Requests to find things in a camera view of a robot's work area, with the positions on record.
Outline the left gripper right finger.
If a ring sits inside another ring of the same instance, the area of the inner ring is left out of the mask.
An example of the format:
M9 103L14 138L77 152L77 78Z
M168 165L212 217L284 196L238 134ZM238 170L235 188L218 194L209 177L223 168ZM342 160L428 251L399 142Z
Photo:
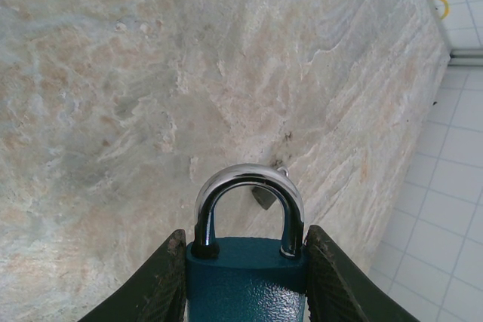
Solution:
M318 225L305 241L306 296L311 321L415 321L386 295Z

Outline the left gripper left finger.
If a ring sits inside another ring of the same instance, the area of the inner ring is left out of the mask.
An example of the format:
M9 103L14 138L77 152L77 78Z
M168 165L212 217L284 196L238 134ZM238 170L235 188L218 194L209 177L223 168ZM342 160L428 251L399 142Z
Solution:
M183 321L186 235L178 229L111 296L82 321Z

